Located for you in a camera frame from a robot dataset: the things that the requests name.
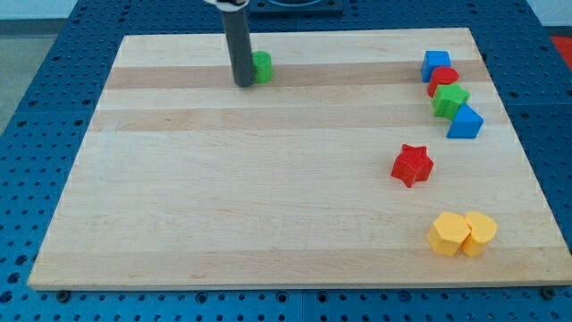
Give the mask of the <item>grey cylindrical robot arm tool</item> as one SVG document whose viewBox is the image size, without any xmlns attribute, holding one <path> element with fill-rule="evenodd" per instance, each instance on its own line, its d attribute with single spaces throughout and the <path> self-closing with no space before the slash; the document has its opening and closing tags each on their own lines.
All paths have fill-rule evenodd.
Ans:
<svg viewBox="0 0 572 322">
<path fill-rule="evenodd" d="M 247 9 L 249 0 L 206 0 L 222 14 L 234 82 L 241 88 L 252 86 L 256 71 L 252 58 Z"/>
</svg>

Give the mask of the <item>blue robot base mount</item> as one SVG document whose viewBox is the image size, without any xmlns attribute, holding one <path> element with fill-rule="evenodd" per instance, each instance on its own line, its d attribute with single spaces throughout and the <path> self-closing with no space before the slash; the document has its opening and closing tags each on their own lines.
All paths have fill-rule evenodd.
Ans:
<svg viewBox="0 0 572 322">
<path fill-rule="evenodd" d="M 250 0 L 248 11 L 254 16 L 343 13 L 344 0 Z"/>
</svg>

